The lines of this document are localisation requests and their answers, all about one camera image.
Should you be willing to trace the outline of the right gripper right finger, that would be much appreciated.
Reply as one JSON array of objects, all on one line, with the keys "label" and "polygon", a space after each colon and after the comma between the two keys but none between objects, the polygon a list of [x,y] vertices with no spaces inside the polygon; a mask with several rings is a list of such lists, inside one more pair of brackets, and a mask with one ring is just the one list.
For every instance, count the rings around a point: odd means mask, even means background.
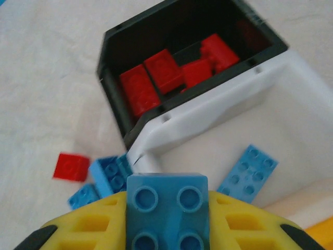
[{"label": "right gripper right finger", "polygon": [[209,192],[210,250],[325,250],[294,222]]}]

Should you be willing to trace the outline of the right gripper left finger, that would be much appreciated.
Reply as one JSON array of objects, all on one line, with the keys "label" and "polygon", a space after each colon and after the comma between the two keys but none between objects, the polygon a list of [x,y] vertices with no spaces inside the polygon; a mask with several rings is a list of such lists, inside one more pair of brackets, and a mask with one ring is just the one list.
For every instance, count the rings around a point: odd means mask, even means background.
[{"label": "right gripper left finger", "polygon": [[14,250],[125,250],[126,192],[48,221]]}]

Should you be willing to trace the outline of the blue lego brick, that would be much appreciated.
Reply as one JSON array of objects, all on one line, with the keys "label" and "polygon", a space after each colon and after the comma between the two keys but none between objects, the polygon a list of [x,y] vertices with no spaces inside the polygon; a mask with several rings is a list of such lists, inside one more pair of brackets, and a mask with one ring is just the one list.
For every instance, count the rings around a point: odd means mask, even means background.
[{"label": "blue lego brick", "polygon": [[278,161],[276,159],[250,144],[222,181],[217,191],[250,204],[277,165]]},{"label": "blue lego brick", "polygon": [[206,176],[133,174],[126,198],[126,250],[210,250]]},{"label": "blue lego brick", "polygon": [[101,198],[126,191],[127,178],[133,174],[127,154],[98,158],[89,172]]},{"label": "blue lego brick", "polygon": [[68,205],[71,210],[78,209],[95,201],[98,201],[100,196],[92,183],[83,185],[76,193],[68,199]]}]

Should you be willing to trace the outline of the red lego brick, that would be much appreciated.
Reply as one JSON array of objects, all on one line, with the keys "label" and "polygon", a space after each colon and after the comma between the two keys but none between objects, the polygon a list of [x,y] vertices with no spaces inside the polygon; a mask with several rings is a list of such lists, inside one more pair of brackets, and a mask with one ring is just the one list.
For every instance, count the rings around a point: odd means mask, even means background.
[{"label": "red lego brick", "polygon": [[122,73],[120,81],[133,115],[137,119],[145,112],[161,104],[160,98],[142,64]]},{"label": "red lego brick", "polygon": [[200,59],[185,64],[181,67],[186,88],[192,88],[197,84],[212,77],[212,69],[207,59]]},{"label": "red lego brick", "polygon": [[144,65],[162,94],[184,84],[182,71],[167,49],[146,59]]},{"label": "red lego brick", "polygon": [[201,41],[201,57],[207,59],[215,74],[237,64],[240,58],[215,33]]},{"label": "red lego brick", "polygon": [[89,157],[61,152],[58,156],[53,178],[84,182],[88,176],[90,163]]}]

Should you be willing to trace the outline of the yellow plastic container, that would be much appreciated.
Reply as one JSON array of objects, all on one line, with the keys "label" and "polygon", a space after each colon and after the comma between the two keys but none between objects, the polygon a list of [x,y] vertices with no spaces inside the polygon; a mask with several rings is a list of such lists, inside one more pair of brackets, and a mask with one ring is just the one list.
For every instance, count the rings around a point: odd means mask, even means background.
[{"label": "yellow plastic container", "polygon": [[333,250],[333,216],[305,231],[325,250]]}]

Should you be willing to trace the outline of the white plastic container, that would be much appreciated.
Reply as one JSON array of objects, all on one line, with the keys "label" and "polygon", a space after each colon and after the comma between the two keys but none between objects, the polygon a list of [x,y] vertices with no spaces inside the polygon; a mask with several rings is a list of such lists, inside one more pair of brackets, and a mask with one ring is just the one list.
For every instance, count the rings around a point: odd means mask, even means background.
[{"label": "white plastic container", "polygon": [[278,161],[253,204],[306,229],[333,216],[333,89],[286,51],[149,121],[134,172],[198,172],[216,190],[248,145]]}]

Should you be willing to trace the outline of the black plastic container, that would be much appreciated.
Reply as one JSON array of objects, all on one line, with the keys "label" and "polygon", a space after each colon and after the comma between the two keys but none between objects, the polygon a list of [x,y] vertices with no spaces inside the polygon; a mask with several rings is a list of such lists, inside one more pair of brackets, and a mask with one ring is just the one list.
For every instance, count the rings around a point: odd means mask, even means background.
[{"label": "black plastic container", "polygon": [[[217,34],[239,57],[229,69],[191,90],[156,90],[160,104],[134,116],[120,75],[167,49],[180,66],[199,58],[200,42]],[[123,143],[131,148],[152,119],[287,51],[285,41],[245,0],[164,0],[108,30],[96,73],[116,119]]]}]

